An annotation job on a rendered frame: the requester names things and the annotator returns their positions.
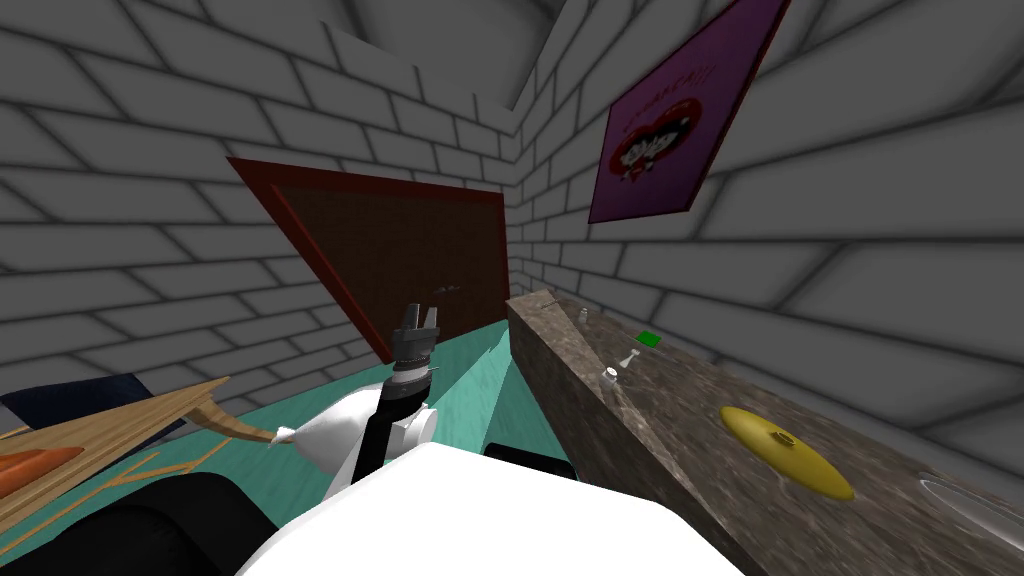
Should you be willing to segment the yellow round plate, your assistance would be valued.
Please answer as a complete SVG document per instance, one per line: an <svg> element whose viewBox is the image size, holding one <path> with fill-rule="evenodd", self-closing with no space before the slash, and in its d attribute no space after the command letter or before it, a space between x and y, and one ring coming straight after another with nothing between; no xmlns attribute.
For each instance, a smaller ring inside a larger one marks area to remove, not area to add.
<svg viewBox="0 0 1024 576"><path fill-rule="evenodd" d="M719 416L744 448L776 472L822 496L840 501L855 499L845 477L796 436L741 408L723 406Z"/></svg>

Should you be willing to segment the dark blue chair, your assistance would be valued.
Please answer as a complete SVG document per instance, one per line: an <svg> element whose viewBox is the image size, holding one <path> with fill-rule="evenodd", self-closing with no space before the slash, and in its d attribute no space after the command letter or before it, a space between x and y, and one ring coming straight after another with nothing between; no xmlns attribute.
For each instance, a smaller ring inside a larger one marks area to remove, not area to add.
<svg viewBox="0 0 1024 576"><path fill-rule="evenodd" d="M10 392L0 404L40 430L151 398L134 374L119 374Z"/></svg>

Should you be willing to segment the steel sink basin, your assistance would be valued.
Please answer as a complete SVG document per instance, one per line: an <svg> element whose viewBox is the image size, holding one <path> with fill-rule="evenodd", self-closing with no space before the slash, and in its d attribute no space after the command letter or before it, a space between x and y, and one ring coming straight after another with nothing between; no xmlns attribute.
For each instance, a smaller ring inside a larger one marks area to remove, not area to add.
<svg viewBox="0 0 1024 576"><path fill-rule="evenodd" d="M1024 554L1024 516L932 474L919 485L940 511L975 534Z"/></svg>

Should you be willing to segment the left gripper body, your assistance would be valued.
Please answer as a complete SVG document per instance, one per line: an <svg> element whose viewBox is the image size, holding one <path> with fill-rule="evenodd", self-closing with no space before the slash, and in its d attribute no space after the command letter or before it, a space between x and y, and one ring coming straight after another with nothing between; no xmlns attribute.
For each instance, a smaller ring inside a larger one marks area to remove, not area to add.
<svg viewBox="0 0 1024 576"><path fill-rule="evenodd" d="M421 368L429 365L439 328L400 328L393 332L392 356L396 368Z"/></svg>

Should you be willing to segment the light wooden table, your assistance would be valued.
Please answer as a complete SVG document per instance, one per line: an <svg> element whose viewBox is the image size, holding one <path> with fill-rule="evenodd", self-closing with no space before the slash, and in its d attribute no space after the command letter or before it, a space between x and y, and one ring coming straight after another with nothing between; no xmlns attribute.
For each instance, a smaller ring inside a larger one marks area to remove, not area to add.
<svg viewBox="0 0 1024 576"><path fill-rule="evenodd" d="M83 449L69 462L0 499L0 534L178 419L187 419L227 438L271 442L275 437L272 431L244 423L213 400L212 392L226 381L225 377L207 381L44 429L0 439L0 454L69 446Z"/></svg>

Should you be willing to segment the purple picture with red heart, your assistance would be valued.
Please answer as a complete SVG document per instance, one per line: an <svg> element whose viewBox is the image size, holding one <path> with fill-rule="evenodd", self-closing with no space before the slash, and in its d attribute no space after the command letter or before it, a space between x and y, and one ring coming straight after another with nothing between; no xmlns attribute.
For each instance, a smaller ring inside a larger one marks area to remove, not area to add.
<svg viewBox="0 0 1024 576"><path fill-rule="evenodd" d="M732 0L609 109L589 221L692 206L791 0Z"/></svg>

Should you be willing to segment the dark red door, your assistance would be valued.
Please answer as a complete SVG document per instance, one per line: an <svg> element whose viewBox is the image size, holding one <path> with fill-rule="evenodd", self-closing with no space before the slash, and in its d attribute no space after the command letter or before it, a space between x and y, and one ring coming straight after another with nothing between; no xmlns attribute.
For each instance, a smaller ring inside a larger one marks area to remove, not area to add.
<svg viewBox="0 0 1024 576"><path fill-rule="evenodd" d="M503 321L501 195L242 158L230 165L383 363L411 303L447 341ZM449 285L461 289L433 292Z"/></svg>

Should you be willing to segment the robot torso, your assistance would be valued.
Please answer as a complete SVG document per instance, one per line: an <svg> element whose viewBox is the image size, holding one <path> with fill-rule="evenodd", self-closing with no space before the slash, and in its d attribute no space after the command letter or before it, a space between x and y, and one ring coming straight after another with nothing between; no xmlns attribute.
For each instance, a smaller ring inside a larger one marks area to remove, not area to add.
<svg viewBox="0 0 1024 576"><path fill-rule="evenodd" d="M236 576L742 576L648 500L437 443L286 524Z"/></svg>

